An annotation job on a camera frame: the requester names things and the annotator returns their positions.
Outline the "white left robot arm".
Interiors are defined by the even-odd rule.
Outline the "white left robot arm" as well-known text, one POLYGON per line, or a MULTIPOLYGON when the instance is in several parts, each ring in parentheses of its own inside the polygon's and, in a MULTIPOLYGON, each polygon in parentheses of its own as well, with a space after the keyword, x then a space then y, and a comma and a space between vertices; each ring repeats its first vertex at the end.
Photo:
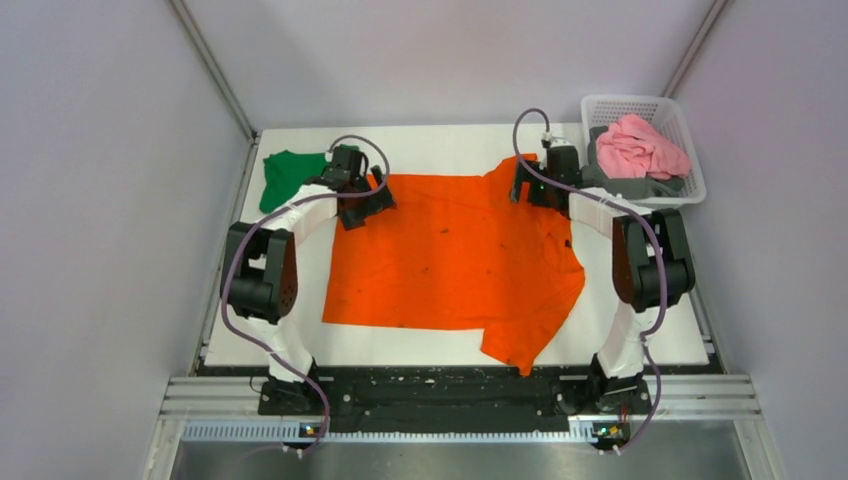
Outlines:
POLYGON ((347 230, 395 207, 385 154, 371 164, 359 148, 335 143, 321 171, 306 177, 279 207, 254 222, 237 221, 227 232, 219 286, 225 328, 258 348, 272 379, 286 382, 283 401, 297 413, 319 404, 320 386, 310 376, 314 357, 289 320, 299 293, 297 249, 323 224, 347 230))

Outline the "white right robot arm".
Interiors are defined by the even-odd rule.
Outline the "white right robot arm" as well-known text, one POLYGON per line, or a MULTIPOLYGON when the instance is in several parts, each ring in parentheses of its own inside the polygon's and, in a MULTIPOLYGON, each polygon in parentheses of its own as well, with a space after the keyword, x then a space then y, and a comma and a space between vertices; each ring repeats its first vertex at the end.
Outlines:
POLYGON ((620 198, 584 187, 576 147, 549 139, 541 144, 542 161, 519 161, 510 199, 518 202, 526 192, 530 204, 553 209, 611 242, 619 305, 592 358, 586 397, 594 409, 612 412, 640 387, 645 349, 667 310, 694 287, 685 227, 675 209, 640 213, 620 198))

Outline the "orange t-shirt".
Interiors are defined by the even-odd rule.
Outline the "orange t-shirt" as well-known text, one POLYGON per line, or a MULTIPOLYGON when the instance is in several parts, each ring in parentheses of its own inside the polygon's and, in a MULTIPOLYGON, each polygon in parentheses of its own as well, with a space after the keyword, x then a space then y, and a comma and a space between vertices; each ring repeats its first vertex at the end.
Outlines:
POLYGON ((515 158, 481 176, 394 174, 394 208, 338 227, 323 321, 482 331, 481 351, 528 375, 586 274, 558 212, 509 198, 515 158))

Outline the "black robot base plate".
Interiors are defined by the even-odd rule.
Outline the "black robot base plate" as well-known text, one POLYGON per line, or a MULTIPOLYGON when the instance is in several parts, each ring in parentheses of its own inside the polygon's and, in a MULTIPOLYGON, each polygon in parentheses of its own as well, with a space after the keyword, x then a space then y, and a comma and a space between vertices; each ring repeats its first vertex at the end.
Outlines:
POLYGON ((329 416, 332 433, 566 432, 579 414, 626 420, 650 410, 645 380, 595 367, 315 367, 311 384, 267 379, 262 416, 329 416))

